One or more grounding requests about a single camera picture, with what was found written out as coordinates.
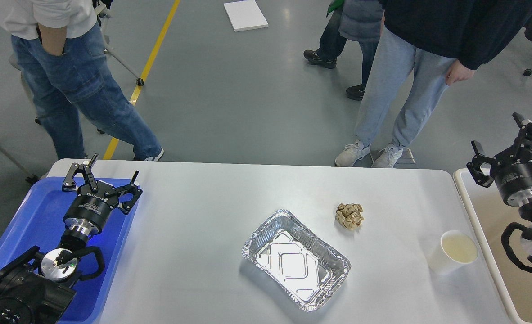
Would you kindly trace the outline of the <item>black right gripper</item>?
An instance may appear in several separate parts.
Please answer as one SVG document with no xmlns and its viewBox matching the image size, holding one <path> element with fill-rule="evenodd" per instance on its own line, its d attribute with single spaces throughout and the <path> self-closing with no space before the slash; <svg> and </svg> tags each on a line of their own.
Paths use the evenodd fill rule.
<svg viewBox="0 0 532 324">
<path fill-rule="evenodd" d="M 523 197 L 532 197 L 532 121 L 517 112 L 512 115 L 520 129 L 514 140 L 515 149 L 488 157 L 480 142 L 471 141 L 474 157 L 466 168 L 478 186 L 490 187 L 495 181 L 503 202 L 515 207 Z M 482 172 L 482 164 L 492 167 L 492 176 Z"/>
</svg>

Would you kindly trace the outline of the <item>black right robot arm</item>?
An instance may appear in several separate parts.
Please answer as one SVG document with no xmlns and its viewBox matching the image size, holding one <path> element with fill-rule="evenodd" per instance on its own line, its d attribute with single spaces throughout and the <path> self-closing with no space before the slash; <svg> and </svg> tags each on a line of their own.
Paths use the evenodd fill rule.
<svg viewBox="0 0 532 324">
<path fill-rule="evenodd" d="M 474 182 L 482 187 L 495 183 L 503 203 L 517 207 L 529 225 L 510 223 L 501 243 L 508 259 L 532 274 L 532 121 L 513 113 L 519 132 L 513 145 L 493 157 L 485 155 L 480 142 L 472 141 L 474 156 L 466 164 Z"/>
</svg>

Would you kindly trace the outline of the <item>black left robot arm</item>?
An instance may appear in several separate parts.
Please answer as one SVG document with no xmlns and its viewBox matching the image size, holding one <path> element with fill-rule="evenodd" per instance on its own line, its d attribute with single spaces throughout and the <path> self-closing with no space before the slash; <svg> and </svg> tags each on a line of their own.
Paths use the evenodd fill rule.
<svg viewBox="0 0 532 324">
<path fill-rule="evenodd" d="M 91 324 L 104 308 L 142 195 L 96 161 L 37 182 L 0 239 L 0 324 Z"/>
</svg>

